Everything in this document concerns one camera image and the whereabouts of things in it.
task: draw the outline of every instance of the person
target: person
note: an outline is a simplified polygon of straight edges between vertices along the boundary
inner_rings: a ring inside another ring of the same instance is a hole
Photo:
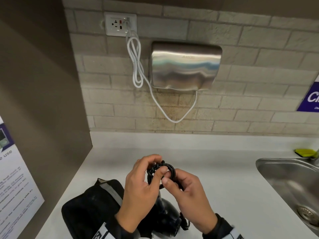
[[[193,174],[176,169],[176,178],[184,191],[170,180],[166,166],[156,170],[150,185],[145,182],[146,170],[160,163],[162,156],[153,154],[138,159],[127,175],[122,206],[114,218],[104,223],[94,239],[133,239],[133,233],[141,220],[146,217],[155,204],[159,185],[163,186],[176,199],[179,209],[186,219],[203,234],[204,239],[243,239],[224,218],[215,214],[209,205],[199,178]]]

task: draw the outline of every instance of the white countertop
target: white countertop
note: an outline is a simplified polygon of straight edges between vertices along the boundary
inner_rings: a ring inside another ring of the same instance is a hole
[[[197,175],[209,202],[245,239],[291,239],[318,237],[297,217],[258,172],[259,158],[295,158],[292,151],[186,150],[163,148],[93,148],[54,208],[36,239],[72,239],[62,219],[68,200],[94,185],[96,179],[117,179],[124,185],[134,162],[158,153],[175,168]],[[165,190],[162,197],[178,208]],[[176,238],[202,238],[193,225]]]

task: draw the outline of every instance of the white power cord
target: white power cord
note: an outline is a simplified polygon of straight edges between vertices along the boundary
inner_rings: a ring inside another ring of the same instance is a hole
[[[126,21],[125,22],[127,29],[128,29],[128,33],[126,35],[126,44],[127,44],[127,51],[131,57],[131,60],[133,62],[133,84],[136,88],[141,88],[143,86],[143,82],[144,80],[146,81],[146,83],[148,84],[148,87],[150,88],[150,92],[151,92],[151,96],[155,102],[155,104],[158,106],[158,108],[161,110],[161,112],[164,114],[164,116],[167,118],[167,120],[169,120],[170,122],[173,123],[179,123],[180,121],[182,121],[185,116],[187,116],[187,114],[194,108],[196,101],[197,101],[197,91],[195,93],[195,101],[192,105],[192,107],[185,113],[185,115],[177,120],[174,121],[172,119],[170,119],[166,113],[164,112],[164,110],[161,108],[161,106],[158,104],[158,102],[156,101],[154,95],[153,95],[153,91],[152,91],[152,87],[148,81],[148,79],[146,78],[145,74],[144,74],[144,68],[143,65],[141,64],[140,58],[141,58],[141,42],[138,38],[138,34],[135,31],[131,31],[130,28],[130,22]],[[134,42],[133,40],[136,40],[137,43],[137,48],[135,48]]]

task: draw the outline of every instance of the sink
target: sink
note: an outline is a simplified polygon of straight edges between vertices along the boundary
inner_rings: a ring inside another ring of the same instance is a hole
[[[299,159],[258,159],[256,167],[296,215],[319,237],[319,167]]]

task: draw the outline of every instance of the yellow sponge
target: yellow sponge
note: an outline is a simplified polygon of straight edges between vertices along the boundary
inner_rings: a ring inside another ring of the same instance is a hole
[[[317,151],[314,151],[313,149],[300,148],[300,149],[295,149],[294,152],[302,158],[317,157]]]

